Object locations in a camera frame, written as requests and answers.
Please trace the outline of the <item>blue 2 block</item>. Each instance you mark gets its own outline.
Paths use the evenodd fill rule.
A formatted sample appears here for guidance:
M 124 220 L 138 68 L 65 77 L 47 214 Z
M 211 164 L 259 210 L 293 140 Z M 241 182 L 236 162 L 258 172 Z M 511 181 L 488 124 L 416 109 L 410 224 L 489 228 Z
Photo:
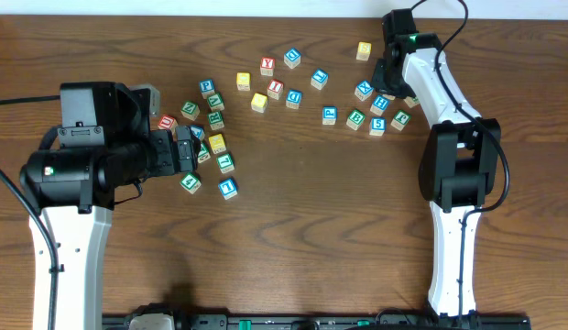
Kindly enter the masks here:
M 191 125 L 190 129 L 191 129 L 192 134 L 195 137 L 197 137 L 200 141 L 204 140 L 205 132 L 204 132 L 204 129 L 201 126 Z

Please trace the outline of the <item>red I block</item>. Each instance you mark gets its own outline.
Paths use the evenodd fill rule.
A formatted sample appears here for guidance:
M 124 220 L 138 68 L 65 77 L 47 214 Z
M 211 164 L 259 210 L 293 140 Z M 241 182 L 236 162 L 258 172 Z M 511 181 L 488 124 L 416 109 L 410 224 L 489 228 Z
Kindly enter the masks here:
M 284 83 L 276 79 L 272 79 L 267 88 L 268 97 L 278 100 L 284 91 Z

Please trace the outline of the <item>red A block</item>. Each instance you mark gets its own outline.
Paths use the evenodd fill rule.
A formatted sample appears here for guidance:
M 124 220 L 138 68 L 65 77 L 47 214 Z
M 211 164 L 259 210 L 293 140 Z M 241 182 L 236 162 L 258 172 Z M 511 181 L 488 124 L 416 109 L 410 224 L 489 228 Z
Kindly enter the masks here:
M 387 98 L 387 99 L 390 100 L 390 101 L 393 101 L 393 100 L 395 100 L 395 98 L 396 98 L 395 96 L 393 96 L 393 95 L 388 95 L 388 94 L 383 94 L 382 96 L 385 97 L 385 98 Z

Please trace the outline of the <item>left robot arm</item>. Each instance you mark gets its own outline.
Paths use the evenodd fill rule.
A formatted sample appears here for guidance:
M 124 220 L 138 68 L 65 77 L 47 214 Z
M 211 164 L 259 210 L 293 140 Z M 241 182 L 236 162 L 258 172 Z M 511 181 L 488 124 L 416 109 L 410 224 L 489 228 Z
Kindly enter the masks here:
M 102 325 L 104 250 L 115 190 L 197 169 L 201 141 L 188 126 L 150 127 L 159 92 L 150 84 L 67 82 L 61 124 L 20 171 L 33 215 L 33 327 Z

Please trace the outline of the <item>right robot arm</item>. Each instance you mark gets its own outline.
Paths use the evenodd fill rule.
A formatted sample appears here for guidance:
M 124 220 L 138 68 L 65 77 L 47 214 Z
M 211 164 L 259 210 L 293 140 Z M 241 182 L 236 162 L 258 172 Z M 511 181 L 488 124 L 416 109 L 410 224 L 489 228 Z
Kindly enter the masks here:
M 476 309 L 476 229 L 488 209 L 497 166 L 507 163 L 501 128 L 469 104 L 448 67 L 445 43 L 416 28 L 412 9 L 384 15 L 382 30 L 384 55 L 371 83 L 381 94 L 416 98 L 430 127 L 418 169 L 434 231 L 427 302 L 439 319 L 462 319 Z

